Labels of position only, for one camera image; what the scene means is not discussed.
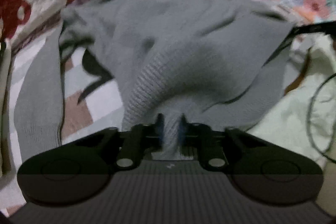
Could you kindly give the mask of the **grey knit sweater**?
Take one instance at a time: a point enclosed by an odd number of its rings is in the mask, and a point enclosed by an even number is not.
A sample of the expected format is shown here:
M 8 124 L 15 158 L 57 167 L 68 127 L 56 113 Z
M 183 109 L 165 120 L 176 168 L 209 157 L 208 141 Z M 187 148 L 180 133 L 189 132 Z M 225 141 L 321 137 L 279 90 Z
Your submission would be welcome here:
M 160 159 L 177 159 L 183 116 L 214 130 L 254 126 L 281 98 L 293 24 L 251 0 L 91 0 L 31 63 L 14 111 L 22 160 L 60 146 L 61 63 L 85 47 L 117 82 L 122 128 L 165 117 Z

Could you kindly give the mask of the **checkered plush bed blanket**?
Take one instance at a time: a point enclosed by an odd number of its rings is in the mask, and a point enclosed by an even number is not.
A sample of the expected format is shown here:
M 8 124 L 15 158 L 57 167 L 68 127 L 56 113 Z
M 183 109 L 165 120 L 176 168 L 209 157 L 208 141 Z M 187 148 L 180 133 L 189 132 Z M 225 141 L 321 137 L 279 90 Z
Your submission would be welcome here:
M 14 110 L 27 70 L 46 38 L 47 35 L 38 37 L 11 59 L 1 129 L 1 213 L 6 217 L 25 204 L 17 184 L 17 170 L 22 157 L 14 125 Z M 100 77 L 84 69 L 84 52 L 84 48 L 78 48 L 62 69 L 65 109 L 61 139 L 64 144 L 108 126 L 120 127 L 123 116 L 123 106 L 114 80 L 104 83 L 82 101 L 79 100 L 85 88 L 100 80 Z

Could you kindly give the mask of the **pale green cloth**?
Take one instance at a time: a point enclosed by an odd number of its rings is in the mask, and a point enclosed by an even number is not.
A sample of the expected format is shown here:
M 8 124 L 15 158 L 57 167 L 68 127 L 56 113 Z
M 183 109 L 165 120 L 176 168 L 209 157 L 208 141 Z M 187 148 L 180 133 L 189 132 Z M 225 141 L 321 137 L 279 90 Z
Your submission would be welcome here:
M 300 85 L 285 95 L 249 133 L 299 153 L 323 167 L 335 143 L 335 49 L 318 36 Z

